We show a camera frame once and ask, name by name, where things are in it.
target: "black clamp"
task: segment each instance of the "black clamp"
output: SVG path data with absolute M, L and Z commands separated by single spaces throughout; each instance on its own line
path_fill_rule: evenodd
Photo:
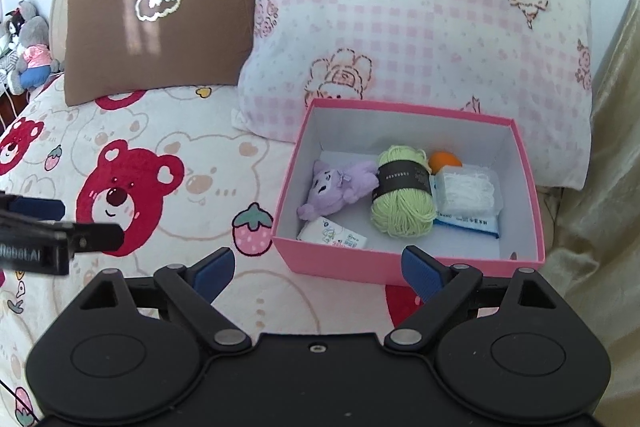
M 0 268 L 68 275 L 76 253 L 114 251 L 124 241 L 119 225 L 60 221 L 64 215 L 62 201 L 0 191 Z
M 153 277 L 99 273 L 27 359 L 43 425 L 599 425 L 607 353 L 532 269 L 483 277 L 407 247 L 402 273 L 425 304 L 383 345 L 367 333 L 254 346 L 209 304 L 234 270 L 221 248 Z M 499 310 L 476 318 L 482 307 Z

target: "stuffed animal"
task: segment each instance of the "stuffed animal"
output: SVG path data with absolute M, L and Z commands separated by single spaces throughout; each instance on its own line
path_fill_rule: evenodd
M 35 16 L 35 6 L 27 1 L 20 1 L 15 10 L 5 15 L 6 19 L 4 20 L 3 26 L 10 39 L 8 43 L 10 49 L 14 50 L 18 47 L 18 37 L 20 36 L 22 25 Z
M 18 62 L 9 73 L 7 84 L 12 94 L 22 94 L 25 89 L 42 86 L 51 73 L 61 70 L 60 62 L 49 51 L 49 25 L 36 15 L 30 3 L 20 3 L 24 24 L 18 35 Z
M 337 212 L 346 204 L 355 203 L 378 187 L 378 165 L 360 162 L 344 169 L 334 169 L 317 160 L 314 179 L 306 203 L 298 207 L 298 217 L 312 221 Z

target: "pink checkered pillow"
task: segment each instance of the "pink checkered pillow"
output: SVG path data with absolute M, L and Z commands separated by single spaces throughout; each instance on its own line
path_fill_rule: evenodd
M 590 0 L 256 0 L 241 119 L 294 141 L 313 97 L 506 116 L 538 185 L 582 188 L 590 26 Z

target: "pink shirt on teddy bear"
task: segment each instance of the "pink shirt on teddy bear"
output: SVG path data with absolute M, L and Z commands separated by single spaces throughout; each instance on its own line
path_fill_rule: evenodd
M 28 68 L 49 66 L 51 64 L 51 52 L 44 44 L 35 44 L 25 49 L 22 54 Z

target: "brown pillow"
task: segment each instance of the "brown pillow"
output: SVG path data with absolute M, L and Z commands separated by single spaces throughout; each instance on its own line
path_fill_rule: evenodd
M 255 0 L 68 0 L 68 105 L 137 89 L 238 83 Z

